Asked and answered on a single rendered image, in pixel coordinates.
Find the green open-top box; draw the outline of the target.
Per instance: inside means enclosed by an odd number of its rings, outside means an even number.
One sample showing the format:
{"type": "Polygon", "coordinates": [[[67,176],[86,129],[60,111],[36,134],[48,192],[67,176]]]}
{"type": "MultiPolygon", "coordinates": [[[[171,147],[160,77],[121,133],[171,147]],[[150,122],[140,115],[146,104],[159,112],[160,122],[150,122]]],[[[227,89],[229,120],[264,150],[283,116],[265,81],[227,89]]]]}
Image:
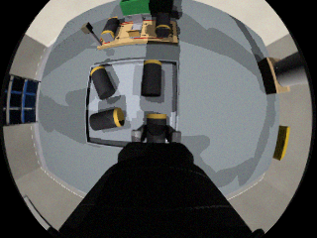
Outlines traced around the green open-top box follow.
{"type": "Polygon", "coordinates": [[[173,0],[121,0],[119,4],[124,17],[159,12],[171,15],[173,0]]]}

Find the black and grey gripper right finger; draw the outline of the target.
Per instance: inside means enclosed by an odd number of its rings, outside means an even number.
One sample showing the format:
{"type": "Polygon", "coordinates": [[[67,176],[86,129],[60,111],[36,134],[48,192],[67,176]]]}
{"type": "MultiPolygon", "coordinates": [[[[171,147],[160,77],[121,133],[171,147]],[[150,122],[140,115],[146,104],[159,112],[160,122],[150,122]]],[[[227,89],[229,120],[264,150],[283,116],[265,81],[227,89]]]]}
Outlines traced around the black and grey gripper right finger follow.
{"type": "Polygon", "coordinates": [[[180,143],[181,142],[181,132],[175,131],[170,125],[166,125],[166,140],[170,143],[180,143]]]}

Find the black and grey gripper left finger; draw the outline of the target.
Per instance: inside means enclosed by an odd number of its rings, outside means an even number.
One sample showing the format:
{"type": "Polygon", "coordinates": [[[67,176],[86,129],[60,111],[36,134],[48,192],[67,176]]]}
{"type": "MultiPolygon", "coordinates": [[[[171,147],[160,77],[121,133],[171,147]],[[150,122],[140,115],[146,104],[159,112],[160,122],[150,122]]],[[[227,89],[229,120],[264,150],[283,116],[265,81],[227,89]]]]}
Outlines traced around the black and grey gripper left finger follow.
{"type": "Polygon", "coordinates": [[[147,125],[143,124],[137,130],[131,131],[132,142],[145,142],[147,137],[147,125]]]}

